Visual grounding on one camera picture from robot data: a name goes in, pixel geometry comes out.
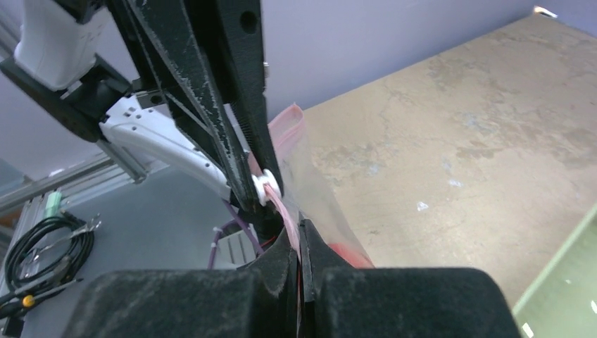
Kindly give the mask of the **red toy tomato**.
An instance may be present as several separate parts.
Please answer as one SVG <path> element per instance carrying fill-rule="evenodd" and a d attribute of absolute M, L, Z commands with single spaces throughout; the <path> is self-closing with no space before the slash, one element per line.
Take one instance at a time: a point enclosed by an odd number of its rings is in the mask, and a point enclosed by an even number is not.
<path fill-rule="evenodd" d="M 344 243 L 330 243 L 328 247 L 354 268 L 375 268 L 369 256 L 362 250 L 354 249 Z"/>

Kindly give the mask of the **clear zip top bag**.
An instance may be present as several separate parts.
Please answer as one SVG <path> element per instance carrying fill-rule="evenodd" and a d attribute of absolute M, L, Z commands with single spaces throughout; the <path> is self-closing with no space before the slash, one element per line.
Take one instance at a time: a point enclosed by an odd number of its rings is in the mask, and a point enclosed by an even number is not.
<path fill-rule="evenodd" d="M 324 243 L 344 243 L 366 253 L 350 228 L 335 195 L 322 173 L 313 164 L 303 111 L 292 104 L 268 123 L 283 183 L 284 196 L 277 200 L 286 213 L 283 225 L 291 234 L 292 251 L 299 252 L 299 220 L 310 220 Z"/>

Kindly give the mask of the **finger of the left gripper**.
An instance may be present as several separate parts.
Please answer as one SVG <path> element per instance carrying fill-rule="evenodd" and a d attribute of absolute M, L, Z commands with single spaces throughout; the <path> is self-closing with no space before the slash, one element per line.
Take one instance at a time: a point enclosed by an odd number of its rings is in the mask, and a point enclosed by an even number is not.
<path fill-rule="evenodd" d="M 224 104 L 230 105 L 259 168 L 284 188 L 268 129 L 261 2 L 185 1 Z"/>
<path fill-rule="evenodd" d="M 109 1 L 142 89 L 155 89 L 176 128 L 225 176 L 227 197 L 248 213 L 261 204 L 251 177 L 241 128 L 224 104 L 191 27 L 185 1 Z"/>

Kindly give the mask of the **light green plastic basket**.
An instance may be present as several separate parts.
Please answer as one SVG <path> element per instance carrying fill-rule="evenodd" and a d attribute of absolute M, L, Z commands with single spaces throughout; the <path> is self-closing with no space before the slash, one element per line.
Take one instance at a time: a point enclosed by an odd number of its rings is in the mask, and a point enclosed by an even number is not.
<path fill-rule="evenodd" d="M 522 337 L 596 336 L 596 207 L 513 306 Z"/>

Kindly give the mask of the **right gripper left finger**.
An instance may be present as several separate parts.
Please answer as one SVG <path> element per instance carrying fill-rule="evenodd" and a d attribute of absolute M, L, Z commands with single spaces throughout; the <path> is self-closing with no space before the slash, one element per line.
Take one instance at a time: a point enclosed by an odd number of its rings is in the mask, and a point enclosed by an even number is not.
<path fill-rule="evenodd" d="M 122 270 L 84 288 L 64 337 L 290 337 L 296 252 L 285 235 L 237 270 Z"/>

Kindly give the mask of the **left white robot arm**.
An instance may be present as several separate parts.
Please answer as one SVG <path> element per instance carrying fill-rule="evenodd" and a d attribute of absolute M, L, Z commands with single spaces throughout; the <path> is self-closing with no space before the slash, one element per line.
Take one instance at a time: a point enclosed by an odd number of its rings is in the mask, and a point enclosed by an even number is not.
<path fill-rule="evenodd" d="M 1 71 L 80 139 L 140 148 L 249 213 L 283 196 L 259 1 L 25 1 Z"/>

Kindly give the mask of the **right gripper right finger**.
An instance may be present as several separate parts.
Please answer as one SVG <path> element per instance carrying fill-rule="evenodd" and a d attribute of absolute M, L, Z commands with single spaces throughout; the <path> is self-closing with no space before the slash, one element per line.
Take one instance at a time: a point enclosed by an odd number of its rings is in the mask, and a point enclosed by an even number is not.
<path fill-rule="evenodd" d="M 302 337 L 518 337 L 496 282 L 476 268 L 354 268 L 301 223 Z"/>

